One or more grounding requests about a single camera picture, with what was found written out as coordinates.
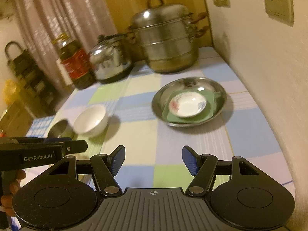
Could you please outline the left hand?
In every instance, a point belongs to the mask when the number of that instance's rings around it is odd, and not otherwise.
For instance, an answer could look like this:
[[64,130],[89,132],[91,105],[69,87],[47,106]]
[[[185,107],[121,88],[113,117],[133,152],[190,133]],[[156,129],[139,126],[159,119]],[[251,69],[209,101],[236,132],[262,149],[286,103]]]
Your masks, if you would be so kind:
[[9,216],[16,216],[13,210],[13,196],[20,189],[20,182],[25,178],[25,171],[22,169],[17,170],[15,174],[15,179],[9,185],[10,194],[1,196],[1,204],[4,208],[5,213]]

